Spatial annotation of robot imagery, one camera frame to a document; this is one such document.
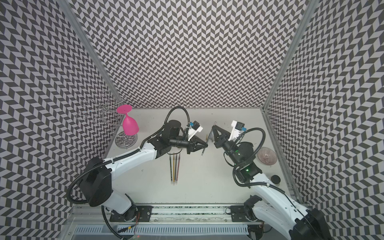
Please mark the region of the aluminium corner post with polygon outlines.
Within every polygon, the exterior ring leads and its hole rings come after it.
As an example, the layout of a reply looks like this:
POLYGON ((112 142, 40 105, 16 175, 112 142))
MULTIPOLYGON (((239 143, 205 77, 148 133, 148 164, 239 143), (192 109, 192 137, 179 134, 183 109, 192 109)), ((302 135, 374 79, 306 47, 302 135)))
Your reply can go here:
POLYGON ((74 29, 76 35, 78 36, 80 42, 83 44, 86 52, 90 56, 91 60, 96 66, 96 69, 99 71, 102 79, 104 80, 105 84, 107 85, 109 91, 112 93, 112 95, 115 97, 116 100, 121 100, 121 95, 117 91, 116 87, 114 86, 113 81, 111 80, 106 68, 104 67, 103 63, 101 62, 99 56, 97 55, 95 49, 93 48, 88 36, 86 35, 86 32, 82 28, 81 24, 78 22, 78 19, 75 15, 75 13, 72 11, 72 8, 69 4, 69 1, 64 0, 58 0, 56 1, 60 7, 60 9, 65 14, 65 17, 70 22, 70 25, 74 29))
POLYGON ((293 40, 287 50, 287 54, 286 56, 284 57, 284 60, 282 62, 282 65, 281 65, 281 68, 279 69, 278 71, 278 74, 273 82, 273 85, 272 85, 272 88, 266 98, 266 101, 262 107, 262 110, 263 112, 266 112, 269 105, 271 104, 277 90, 279 89, 279 86, 283 80, 283 77, 292 61, 292 58, 294 57, 295 55, 295 52, 302 40, 302 37, 307 29, 307 26, 308 24, 310 23, 311 21, 311 18, 319 4, 319 0, 310 0, 309 1, 309 4, 307 6, 307 9, 305 10, 304 12, 304 15, 303 15, 303 18, 301 19, 299 25, 298 25, 298 29, 296 30, 295 32, 295 35, 293 37, 293 40))

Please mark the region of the aluminium corner post right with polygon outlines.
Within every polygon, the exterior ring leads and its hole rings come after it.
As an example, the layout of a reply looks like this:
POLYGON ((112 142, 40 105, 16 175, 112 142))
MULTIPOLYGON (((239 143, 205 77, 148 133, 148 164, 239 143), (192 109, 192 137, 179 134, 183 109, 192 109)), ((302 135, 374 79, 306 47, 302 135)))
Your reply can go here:
POLYGON ((272 88, 266 98, 266 101, 262 107, 262 110, 263 112, 266 112, 269 105, 271 104, 277 90, 279 89, 279 86, 283 80, 283 77, 292 61, 292 58, 294 57, 295 55, 295 52, 302 40, 302 37, 307 29, 307 26, 308 24, 310 23, 311 21, 311 18, 319 4, 319 0, 310 0, 309 1, 309 4, 307 6, 307 9, 305 10, 304 12, 304 15, 303 15, 303 18, 301 19, 299 25, 298 25, 298 29, 296 30, 295 32, 295 35, 293 37, 293 40, 287 50, 287 54, 286 56, 284 57, 284 60, 282 62, 282 65, 281 65, 281 68, 279 69, 278 71, 278 74, 273 82, 273 85, 272 85, 272 88))

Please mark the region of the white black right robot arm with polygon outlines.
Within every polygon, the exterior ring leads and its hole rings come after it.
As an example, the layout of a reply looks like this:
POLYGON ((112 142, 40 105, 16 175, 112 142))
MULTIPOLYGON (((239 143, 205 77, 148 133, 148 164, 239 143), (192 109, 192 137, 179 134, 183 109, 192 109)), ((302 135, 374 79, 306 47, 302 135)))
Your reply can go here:
POLYGON ((332 239, 324 214, 308 209, 277 187, 254 159, 262 148, 266 132, 261 128, 245 129, 236 122, 231 132, 214 125, 215 147, 222 148, 233 164, 232 176, 237 186, 250 188, 256 194, 248 212, 265 222, 288 240, 332 239))

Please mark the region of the dark blue pencil purple cap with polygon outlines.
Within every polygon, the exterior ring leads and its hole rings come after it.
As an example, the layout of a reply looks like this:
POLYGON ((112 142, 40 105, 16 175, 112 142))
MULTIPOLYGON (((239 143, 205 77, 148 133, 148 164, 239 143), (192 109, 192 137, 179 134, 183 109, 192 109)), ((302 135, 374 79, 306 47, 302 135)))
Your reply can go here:
MULTIPOLYGON (((211 131, 210 131, 210 133, 209 133, 209 135, 208 135, 208 140, 206 140, 206 145, 207 145, 207 146, 208 146, 208 144, 209 144, 209 141, 210 141, 210 139, 211 139, 212 134, 213 134, 213 127, 211 128, 211 131)), ((201 156, 204 155, 206 149, 204 149, 204 150, 202 151, 201 156)))

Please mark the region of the clear pink glass dish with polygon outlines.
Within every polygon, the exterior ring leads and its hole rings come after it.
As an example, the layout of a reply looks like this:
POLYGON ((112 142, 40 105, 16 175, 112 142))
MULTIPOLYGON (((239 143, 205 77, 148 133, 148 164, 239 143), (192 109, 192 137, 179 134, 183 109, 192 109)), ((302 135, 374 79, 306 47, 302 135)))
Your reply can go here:
POLYGON ((265 148, 265 147, 261 148, 258 151, 257 157, 261 163, 268 166, 272 166, 276 164, 278 161, 278 157, 276 153, 272 149, 265 148))

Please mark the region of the small jar black lid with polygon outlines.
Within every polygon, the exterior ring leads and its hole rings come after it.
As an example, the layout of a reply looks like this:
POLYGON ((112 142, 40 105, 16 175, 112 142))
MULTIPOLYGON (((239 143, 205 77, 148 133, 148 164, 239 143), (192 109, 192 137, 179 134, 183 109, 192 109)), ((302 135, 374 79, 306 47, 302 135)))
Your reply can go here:
POLYGON ((271 181, 275 185, 279 185, 281 183, 281 178, 278 175, 273 175, 273 176, 271 176, 271 181))

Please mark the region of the aluminium corner post left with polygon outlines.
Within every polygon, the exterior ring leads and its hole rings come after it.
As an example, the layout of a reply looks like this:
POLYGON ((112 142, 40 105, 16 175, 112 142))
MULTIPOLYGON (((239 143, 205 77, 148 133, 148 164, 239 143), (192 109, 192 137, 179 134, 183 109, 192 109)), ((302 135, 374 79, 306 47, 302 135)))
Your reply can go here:
POLYGON ((121 100, 121 95, 117 91, 116 87, 114 86, 113 81, 111 80, 106 68, 104 67, 103 63, 101 62, 99 56, 97 55, 95 49, 93 48, 88 36, 86 35, 86 32, 82 28, 81 24, 78 22, 78 19, 75 15, 75 13, 72 11, 72 8, 69 4, 69 1, 64 0, 58 0, 56 1, 60 7, 60 9, 65 14, 65 17, 70 22, 70 25, 74 29, 76 35, 78 36, 80 42, 83 44, 86 52, 90 56, 91 60, 96 66, 96 69, 99 71, 102 79, 104 80, 105 84, 107 85, 109 91, 112 93, 112 95, 115 97, 116 100, 121 100))

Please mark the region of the pink plastic wine glass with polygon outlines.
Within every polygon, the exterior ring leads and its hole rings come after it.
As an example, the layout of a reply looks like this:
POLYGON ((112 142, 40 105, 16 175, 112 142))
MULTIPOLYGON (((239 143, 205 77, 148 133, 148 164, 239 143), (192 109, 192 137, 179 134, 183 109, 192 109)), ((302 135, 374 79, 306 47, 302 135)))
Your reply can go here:
POLYGON ((125 115, 125 118, 123 120, 123 130, 127 136, 134 136, 140 130, 136 120, 128 115, 128 113, 131 112, 132 109, 133 107, 131 105, 122 105, 117 108, 118 114, 125 115))

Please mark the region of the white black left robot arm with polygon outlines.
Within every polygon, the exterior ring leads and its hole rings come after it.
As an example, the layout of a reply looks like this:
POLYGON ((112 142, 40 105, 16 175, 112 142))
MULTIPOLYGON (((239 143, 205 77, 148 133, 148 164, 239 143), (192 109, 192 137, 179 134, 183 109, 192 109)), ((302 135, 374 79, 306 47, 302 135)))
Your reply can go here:
POLYGON ((127 214, 134 207, 133 201, 114 190, 113 181, 143 163, 168 154, 173 147, 186 149, 188 154, 206 148, 207 143, 196 135, 202 130, 200 123, 191 122, 190 118, 183 128, 179 121, 166 117, 162 127, 145 138, 138 148, 112 158, 90 160, 86 169, 69 185, 67 200, 127 214))

